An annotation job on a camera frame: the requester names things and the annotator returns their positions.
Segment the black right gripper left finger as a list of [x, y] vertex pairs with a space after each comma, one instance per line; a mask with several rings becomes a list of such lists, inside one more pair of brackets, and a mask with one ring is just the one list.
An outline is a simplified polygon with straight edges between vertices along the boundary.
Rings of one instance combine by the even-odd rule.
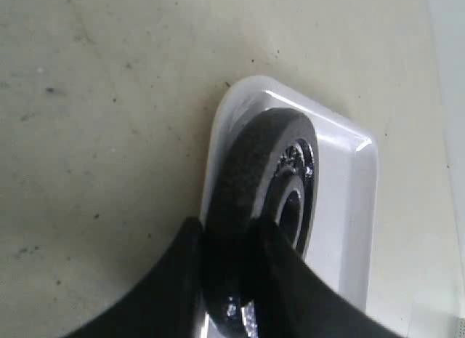
[[117, 303], [67, 337], [197, 337], [201, 222], [189, 217], [163, 256]]

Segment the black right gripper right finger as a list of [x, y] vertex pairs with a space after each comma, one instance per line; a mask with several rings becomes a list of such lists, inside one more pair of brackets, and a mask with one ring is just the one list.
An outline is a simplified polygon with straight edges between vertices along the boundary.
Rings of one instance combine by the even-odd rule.
[[271, 220], [254, 233], [250, 294], [260, 337], [395, 337], [328, 287]]

